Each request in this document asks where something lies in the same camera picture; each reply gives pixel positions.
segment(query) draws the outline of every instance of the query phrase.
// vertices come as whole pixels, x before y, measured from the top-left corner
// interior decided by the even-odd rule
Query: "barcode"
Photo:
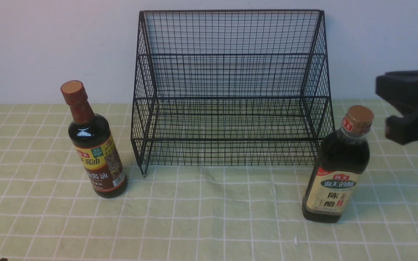
[[[114,187],[116,187],[117,185],[119,185],[123,179],[125,178],[125,170],[122,170],[122,173],[120,174],[119,177],[117,177],[112,183],[114,184]]]

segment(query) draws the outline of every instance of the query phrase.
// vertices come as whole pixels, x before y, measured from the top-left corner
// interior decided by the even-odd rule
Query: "soy sauce bottle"
[[[336,223],[340,219],[369,163],[365,136],[370,132],[373,117],[367,107],[352,106],[340,129],[322,141],[302,200],[302,213],[307,220]]]
[[[61,92],[73,117],[69,137],[94,191],[104,198],[117,197],[126,190],[128,180],[109,123],[93,112],[81,81],[64,83]]]

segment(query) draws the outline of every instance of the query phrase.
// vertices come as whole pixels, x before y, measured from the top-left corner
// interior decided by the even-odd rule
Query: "bottle cap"
[[[365,135],[370,132],[373,121],[373,112],[362,105],[354,105],[348,109],[341,125],[348,132]]]
[[[85,87],[81,81],[68,81],[61,86],[65,103],[69,106],[80,105],[88,100]]]

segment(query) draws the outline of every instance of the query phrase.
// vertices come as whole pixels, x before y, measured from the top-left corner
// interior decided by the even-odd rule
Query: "black wire rack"
[[[141,11],[131,143],[148,165],[308,165],[335,130],[321,10]]]

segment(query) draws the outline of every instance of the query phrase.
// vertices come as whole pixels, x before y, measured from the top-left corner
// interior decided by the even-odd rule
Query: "condiment bottle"
[[[93,112],[81,81],[64,83],[61,92],[73,117],[69,137],[94,191],[104,198],[117,197],[127,188],[127,176],[108,121]]]
[[[340,129],[323,139],[302,200],[302,213],[307,220],[335,223],[340,219],[369,163],[366,134],[373,117],[367,107],[352,106]]]

